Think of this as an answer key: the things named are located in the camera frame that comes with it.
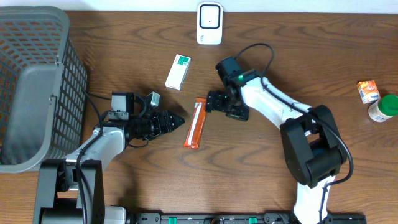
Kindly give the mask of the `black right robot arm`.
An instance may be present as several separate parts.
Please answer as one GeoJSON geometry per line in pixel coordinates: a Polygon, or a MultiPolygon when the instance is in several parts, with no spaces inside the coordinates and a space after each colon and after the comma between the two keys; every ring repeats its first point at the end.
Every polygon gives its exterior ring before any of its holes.
{"type": "Polygon", "coordinates": [[[249,110],[254,109],[274,124],[280,131],[285,163],[298,183],[296,222],[331,222],[326,210],[329,189],[350,179],[354,170],[331,110],[292,99],[257,70],[243,70],[236,57],[223,59],[215,70],[225,90],[209,92],[206,111],[247,121],[249,110]]]}

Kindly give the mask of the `white Panadol medicine box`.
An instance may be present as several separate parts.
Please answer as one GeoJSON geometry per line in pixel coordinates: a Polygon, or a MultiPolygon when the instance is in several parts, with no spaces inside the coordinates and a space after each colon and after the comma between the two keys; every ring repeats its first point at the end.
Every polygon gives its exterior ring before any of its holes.
{"type": "Polygon", "coordinates": [[[173,60],[168,77],[165,81],[167,88],[181,90],[188,69],[190,67],[191,58],[177,54],[173,60]]]}

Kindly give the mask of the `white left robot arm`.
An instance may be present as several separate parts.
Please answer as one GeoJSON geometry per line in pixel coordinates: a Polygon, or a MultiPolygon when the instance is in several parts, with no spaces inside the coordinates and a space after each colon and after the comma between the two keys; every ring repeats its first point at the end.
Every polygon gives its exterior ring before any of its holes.
{"type": "Polygon", "coordinates": [[[159,111],[160,95],[114,92],[111,108],[98,114],[91,137],[60,159],[46,159],[39,169],[34,223],[134,223],[121,206],[104,201],[103,171],[134,139],[144,142],[171,133],[185,120],[159,111]]]}

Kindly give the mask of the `green lid jar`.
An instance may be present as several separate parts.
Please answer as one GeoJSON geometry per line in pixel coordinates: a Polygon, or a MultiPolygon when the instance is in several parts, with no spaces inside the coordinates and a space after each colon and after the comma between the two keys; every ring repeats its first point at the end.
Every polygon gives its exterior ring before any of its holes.
{"type": "Polygon", "coordinates": [[[369,117],[378,123],[397,116],[397,96],[386,95],[368,108],[369,117]]]}

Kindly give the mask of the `orange snack packet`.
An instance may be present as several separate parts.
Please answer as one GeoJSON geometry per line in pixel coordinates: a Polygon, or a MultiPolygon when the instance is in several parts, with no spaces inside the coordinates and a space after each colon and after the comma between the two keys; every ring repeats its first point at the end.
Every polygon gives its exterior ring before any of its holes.
{"type": "Polygon", "coordinates": [[[206,98],[196,98],[194,113],[184,147],[198,149],[201,141],[201,134],[206,120],[206,98]]]}

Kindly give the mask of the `orange Kleenex tissue pack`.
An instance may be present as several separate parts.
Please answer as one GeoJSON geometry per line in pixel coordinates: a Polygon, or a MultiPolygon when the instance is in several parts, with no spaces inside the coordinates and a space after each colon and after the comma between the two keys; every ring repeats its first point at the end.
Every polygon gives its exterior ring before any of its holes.
{"type": "Polygon", "coordinates": [[[363,104],[373,103],[380,99],[379,90],[374,80],[360,81],[357,88],[363,104]]]}

